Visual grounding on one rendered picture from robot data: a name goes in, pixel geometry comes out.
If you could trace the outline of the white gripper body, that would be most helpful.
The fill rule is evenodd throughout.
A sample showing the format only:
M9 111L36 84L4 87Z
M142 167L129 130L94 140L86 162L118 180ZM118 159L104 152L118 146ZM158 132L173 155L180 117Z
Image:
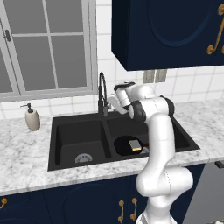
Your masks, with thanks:
M107 100L108 100L108 103L110 103L113 106L113 108L116 111L118 111L120 114L124 115L124 114L126 114L128 112L128 110L125 109L121 105L120 101L118 100L118 98L116 97L115 94L112 94L110 97L107 98Z

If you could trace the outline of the black frying pan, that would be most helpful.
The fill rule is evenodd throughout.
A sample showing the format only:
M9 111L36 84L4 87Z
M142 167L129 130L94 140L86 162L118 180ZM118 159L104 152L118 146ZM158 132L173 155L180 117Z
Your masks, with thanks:
M133 151L130 148L130 140L138 140L142 146L140 151ZM121 156L129 156L129 155L137 155L140 154L144 148L148 148L149 145L147 143L143 143L140 139L135 136L119 136L114 141L115 151Z

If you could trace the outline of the black double sink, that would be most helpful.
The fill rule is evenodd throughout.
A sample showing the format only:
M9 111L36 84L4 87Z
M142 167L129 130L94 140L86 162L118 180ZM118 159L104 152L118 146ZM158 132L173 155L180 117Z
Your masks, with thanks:
M177 120L172 119L171 122L175 154L197 150L199 146ZM149 144L147 124L134 122L128 115L110 112L107 117L97 114L54 117L52 119L48 169L56 171L149 156L149 147L144 148L137 155L119 155L116 152L114 141L121 136L137 137L143 143ZM76 164L74 160L81 153L91 155L93 160Z

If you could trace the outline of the yellow sponge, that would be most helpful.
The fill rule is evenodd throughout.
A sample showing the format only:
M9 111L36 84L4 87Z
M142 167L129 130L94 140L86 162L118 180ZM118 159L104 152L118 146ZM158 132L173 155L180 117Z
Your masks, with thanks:
M138 140L130 140L129 145L133 151L140 151L142 149L142 146Z

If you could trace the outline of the silver sink drain strainer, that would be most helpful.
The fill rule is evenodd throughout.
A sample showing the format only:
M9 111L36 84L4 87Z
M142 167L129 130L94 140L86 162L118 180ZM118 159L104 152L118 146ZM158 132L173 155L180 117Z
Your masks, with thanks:
M91 155L87 153L81 153L75 158L74 162L78 164L78 163L91 162L92 160L93 158Z

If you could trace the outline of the black spring tap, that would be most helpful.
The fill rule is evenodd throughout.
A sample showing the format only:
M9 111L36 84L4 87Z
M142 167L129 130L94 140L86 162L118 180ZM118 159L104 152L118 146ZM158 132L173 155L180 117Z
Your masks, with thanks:
M99 86L98 86L98 114L100 116L107 117L109 110L109 103L107 97L107 86L104 73L99 74Z

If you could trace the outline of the beige soap dispenser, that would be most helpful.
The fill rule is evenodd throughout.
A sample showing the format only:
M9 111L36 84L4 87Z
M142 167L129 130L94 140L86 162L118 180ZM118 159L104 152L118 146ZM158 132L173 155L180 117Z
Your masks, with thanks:
M30 131L37 131L40 128L40 119L38 112L32 108L30 103L25 104L28 108L25 112L25 122Z

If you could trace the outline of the grey framed window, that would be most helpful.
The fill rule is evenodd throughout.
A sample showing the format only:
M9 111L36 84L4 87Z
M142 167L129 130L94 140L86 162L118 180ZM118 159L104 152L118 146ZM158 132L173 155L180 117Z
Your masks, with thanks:
M95 0L0 0L0 102L92 95L97 77Z

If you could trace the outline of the navy base cupboard door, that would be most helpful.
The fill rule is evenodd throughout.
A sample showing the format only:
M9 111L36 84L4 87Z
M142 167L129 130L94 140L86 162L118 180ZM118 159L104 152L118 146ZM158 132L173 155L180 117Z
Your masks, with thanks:
M144 168L133 178L133 224L184 224L204 165Z
M7 204L0 209L0 224L51 224L41 191L0 196Z
M130 224L125 177L54 187L44 196L52 224L120 224L119 200L124 200L123 224Z

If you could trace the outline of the dark window latch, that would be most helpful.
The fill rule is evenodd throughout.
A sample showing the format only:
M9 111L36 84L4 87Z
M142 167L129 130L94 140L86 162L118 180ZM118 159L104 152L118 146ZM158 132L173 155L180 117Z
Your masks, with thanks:
M10 32L8 30L5 30L4 31L4 36L1 37L0 39L7 39L8 42L11 42L11 35L10 35Z

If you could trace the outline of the grey dishwasher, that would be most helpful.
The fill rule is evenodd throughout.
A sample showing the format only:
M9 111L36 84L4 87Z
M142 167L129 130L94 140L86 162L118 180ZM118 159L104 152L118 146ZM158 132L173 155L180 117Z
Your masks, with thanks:
M224 168L215 162L205 165L183 224L224 224Z

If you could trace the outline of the grey wall socket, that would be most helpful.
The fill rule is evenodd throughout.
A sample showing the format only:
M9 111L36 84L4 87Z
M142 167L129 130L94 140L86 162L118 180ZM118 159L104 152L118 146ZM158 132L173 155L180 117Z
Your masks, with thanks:
M155 82L165 82L167 75L166 69L158 69L156 72Z
M153 83L155 78L154 70L147 70L143 73L143 83Z

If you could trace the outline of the navy wall cupboard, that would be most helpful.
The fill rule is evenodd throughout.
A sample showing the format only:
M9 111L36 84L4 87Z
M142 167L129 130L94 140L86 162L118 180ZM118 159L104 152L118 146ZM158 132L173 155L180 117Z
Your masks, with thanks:
M127 71L224 66L224 0L112 0L111 51Z

